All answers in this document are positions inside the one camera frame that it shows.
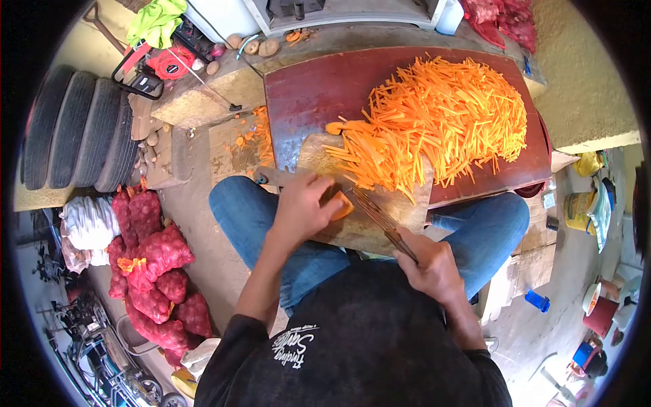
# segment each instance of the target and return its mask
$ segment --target knee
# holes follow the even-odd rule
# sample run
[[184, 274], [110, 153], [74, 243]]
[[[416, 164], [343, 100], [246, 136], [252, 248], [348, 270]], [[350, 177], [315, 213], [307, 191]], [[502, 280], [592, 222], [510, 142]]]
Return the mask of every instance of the knee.
[[522, 236], [525, 235], [527, 229], [529, 228], [529, 206], [527, 202], [518, 194], [509, 193], [505, 195], [510, 195], [510, 207], [513, 212], [514, 222], [517, 226], [517, 231]]
[[516, 193], [503, 193], [500, 207], [510, 214], [510, 221], [514, 226], [514, 234], [524, 236], [529, 228], [529, 207], [527, 202]]
[[208, 205], [212, 212], [228, 205], [232, 199], [238, 199], [238, 191], [251, 185], [253, 181], [248, 176], [234, 175], [222, 179], [212, 188], [208, 196]]

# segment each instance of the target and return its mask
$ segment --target wooden cutting board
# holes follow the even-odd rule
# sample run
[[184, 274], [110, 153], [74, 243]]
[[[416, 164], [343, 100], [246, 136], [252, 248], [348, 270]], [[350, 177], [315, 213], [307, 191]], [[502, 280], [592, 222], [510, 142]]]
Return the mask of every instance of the wooden cutting board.
[[[313, 240], [343, 246], [349, 249], [368, 251], [379, 255], [390, 256], [395, 250], [389, 239], [384, 236], [382, 229], [377, 226], [362, 208], [359, 208], [350, 188], [352, 182], [343, 177], [346, 173], [339, 168], [342, 161], [326, 153], [321, 145], [327, 144], [335, 147], [343, 147], [341, 136], [331, 134], [313, 133], [307, 136], [298, 156], [297, 171], [310, 169], [320, 175], [330, 175], [339, 184], [350, 201], [355, 205], [355, 210], [343, 219], [332, 222], [322, 232], [317, 234]], [[425, 183], [419, 186], [416, 183], [413, 197], [416, 201], [414, 206], [409, 198], [402, 192], [387, 192], [382, 187], [376, 191], [367, 191], [368, 197], [376, 204], [386, 210], [389, 215], [400, 225], [407, 227], [414, 233], [422, 233], [427, 215], [427, 207], [432, 192], [432, 167], [428, 160], [423, 160], [425, 170]]]

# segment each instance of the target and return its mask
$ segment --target cable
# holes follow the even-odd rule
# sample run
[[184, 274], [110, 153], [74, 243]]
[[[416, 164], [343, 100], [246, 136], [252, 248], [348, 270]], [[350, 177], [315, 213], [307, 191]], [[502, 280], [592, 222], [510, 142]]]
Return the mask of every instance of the cable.
[[[201, 12], [197, 9], [197, 7], [195, 7], [194, 4], [190, 3], [189, 0], [186, 0], [186, 3], [189, 6], [191, 6], [192, 8], [194, 8], [195, 12], [197, 12], [199, 17], [201, 17], [206, 23], [208, 23], [210, 28], [212, 28], [212, 30], [215, 31], [215, 33], [221, 38], [221, 40], [224, 42], [224, 44], [229, 44], [229, 42], [226, 41], [226, 38], [222, 37], [221, 34], [219, 34], [219, 31], [217, 31], [217, 29], [210, 23], [210, 21], [208, 21], [208, 19], [205, 18], [203, 16], [203, 14], [201, 14]], [[260, 79], [264, 80], [264, 76], [262, 75], [262, 73], [259, 70], [257, 70], [256, 68], [254, 68], [253, 65], [251, 65], [249, 63], [249, 61], [246, 60], [246, 58], [242, 57], [242, 60], [246, 63], [246, 65], [249, 65], [249, 68], [251, 68], [253, 70], [253, 72], [255, 72], [260, 77]]]

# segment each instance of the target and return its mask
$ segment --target white plastic jug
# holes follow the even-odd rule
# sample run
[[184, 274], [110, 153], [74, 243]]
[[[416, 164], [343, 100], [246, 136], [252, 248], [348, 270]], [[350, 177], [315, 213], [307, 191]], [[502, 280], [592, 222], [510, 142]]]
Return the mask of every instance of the white plastic jug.
[[260, 31], [260, 26], [242, 0], [190, 0], [187, 3], [186, 17], [212, 42], [224, 43], [206, 20], [224, 38], [231, 34], [244, 38]]
[[464, 18], [464, 8], [458, 0], [447, 0], [441, 18], [436, 23], [436, 31], [445, 35], [454, 35], [456, 28]]

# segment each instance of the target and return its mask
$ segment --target white shelf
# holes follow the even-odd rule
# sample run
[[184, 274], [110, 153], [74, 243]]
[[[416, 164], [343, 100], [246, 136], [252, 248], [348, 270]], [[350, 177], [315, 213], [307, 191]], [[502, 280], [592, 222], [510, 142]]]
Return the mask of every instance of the white shelf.
[[445, 0], [325, 0], [323, 10], [305, 13], [305, 19], [301, 21], [293, 16], [274, 16], [269, 21], [264, 9], [265, 1], [244, 0], [244, 3], [265, 35], [278, 36], [303, 27], [360, 21], [410, 23], [422, 29], [434, 29]]

